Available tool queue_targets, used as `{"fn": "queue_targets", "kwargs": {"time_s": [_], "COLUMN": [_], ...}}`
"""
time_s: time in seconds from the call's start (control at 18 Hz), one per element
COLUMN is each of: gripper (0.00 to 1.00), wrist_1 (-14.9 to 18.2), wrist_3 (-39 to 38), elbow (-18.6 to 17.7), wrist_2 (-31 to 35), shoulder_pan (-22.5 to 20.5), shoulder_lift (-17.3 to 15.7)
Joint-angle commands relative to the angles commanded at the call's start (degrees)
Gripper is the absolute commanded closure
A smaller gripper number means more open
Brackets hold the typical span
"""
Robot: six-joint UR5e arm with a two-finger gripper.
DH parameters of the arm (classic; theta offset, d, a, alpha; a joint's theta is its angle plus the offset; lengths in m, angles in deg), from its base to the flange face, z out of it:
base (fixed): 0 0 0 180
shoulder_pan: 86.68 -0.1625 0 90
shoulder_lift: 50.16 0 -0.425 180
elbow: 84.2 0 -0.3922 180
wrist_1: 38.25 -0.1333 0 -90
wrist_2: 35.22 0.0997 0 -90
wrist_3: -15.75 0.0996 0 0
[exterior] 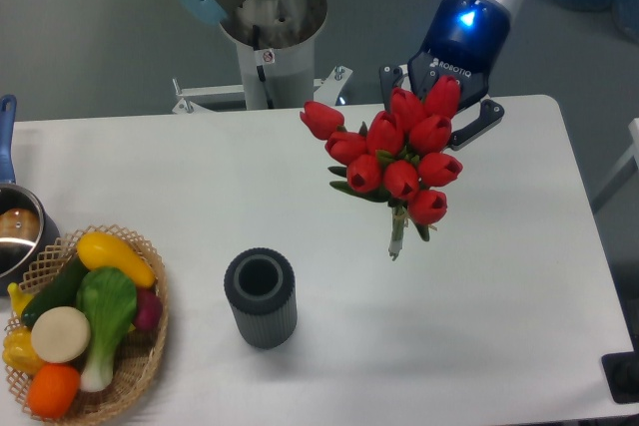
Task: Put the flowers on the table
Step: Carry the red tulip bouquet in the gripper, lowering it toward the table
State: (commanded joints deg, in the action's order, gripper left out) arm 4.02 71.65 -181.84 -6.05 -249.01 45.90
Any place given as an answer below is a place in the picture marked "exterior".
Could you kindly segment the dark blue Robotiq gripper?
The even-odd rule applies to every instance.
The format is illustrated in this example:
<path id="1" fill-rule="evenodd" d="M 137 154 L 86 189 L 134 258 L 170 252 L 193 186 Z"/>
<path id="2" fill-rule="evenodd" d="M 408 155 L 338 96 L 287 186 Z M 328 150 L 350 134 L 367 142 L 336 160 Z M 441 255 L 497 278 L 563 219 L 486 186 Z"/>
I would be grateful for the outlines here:
<path id="1" fill-rule="evenodd" d="M 489 75 L 507 39 L 523 0 L 441 0 L 418 52 L 406 64 L 378 69 L 384 109 L 389 112 L 394 88 L 422 98 L 435 83 L 452 76 L 460 85 L 461 110 L 488 92 Z M 451 133 L 447 147 L 459 151 L 504 117 L 502 105 L 479 103 L 478 117 Z"/>

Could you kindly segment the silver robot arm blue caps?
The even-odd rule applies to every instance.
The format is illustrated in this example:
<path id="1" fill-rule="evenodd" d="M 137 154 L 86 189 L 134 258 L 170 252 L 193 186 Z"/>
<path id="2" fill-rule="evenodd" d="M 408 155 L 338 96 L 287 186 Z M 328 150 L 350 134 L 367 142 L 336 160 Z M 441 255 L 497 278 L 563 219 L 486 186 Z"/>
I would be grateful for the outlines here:
<path id="1" fill-rule="evenodd" d="M 354 22 L 369 60 L 376 60 L 407 29 L 405 23 L 390 23 L 394 0 L 177 1 L 232 43 L 232 64 L 240 72 L 248 110 L 297 108 L 306 100 L 340 104 L 350 70 L 336 66 L 322 75 L 320 68 L 329 53 L 349 40 L 346 22 Z M 424 96 L 445 76 L 453 77 L 461 108 L 478 112 L 452 135 L 454 150 L 466 146 L 503 118 L 502 106 L 489 97 L 489 77 L 522 2 L 433 0 L 433 16 L 423 25 L 416 52 L 379 65 L 374 93 L 388 105 L 395 87 Z"/>

